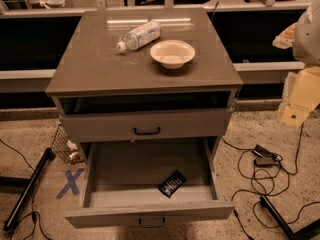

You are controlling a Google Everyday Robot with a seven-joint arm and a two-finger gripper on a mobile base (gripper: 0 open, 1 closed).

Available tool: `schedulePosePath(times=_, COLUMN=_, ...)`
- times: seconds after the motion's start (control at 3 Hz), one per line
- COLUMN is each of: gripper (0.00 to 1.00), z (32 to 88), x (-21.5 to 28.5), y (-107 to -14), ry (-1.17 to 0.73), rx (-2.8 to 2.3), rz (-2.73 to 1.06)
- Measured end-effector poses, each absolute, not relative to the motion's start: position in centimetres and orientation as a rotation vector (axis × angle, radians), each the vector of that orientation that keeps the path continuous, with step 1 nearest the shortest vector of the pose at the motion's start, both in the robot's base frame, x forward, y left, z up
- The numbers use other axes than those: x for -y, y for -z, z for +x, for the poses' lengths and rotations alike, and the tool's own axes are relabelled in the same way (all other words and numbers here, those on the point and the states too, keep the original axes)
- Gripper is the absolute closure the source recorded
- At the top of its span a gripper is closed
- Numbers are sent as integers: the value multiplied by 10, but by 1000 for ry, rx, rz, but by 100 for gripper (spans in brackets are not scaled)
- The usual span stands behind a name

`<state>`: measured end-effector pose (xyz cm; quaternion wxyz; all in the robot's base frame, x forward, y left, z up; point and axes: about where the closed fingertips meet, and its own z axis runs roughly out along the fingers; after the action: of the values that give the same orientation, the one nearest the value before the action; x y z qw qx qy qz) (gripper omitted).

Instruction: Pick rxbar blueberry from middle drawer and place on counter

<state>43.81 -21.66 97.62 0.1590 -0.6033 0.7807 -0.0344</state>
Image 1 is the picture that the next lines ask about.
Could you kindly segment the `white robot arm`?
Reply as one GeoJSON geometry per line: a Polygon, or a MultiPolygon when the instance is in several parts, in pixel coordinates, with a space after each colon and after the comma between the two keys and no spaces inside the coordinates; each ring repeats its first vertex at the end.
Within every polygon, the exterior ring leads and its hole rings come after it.
{"type": "Polygon", "coordinates": [[[285,78],[278,108],[280,122],[298,128],[320,105],[320,0],[314,0],[296,23],[273,40],[273,45],[291,48],[302,66],[285,78]]]}

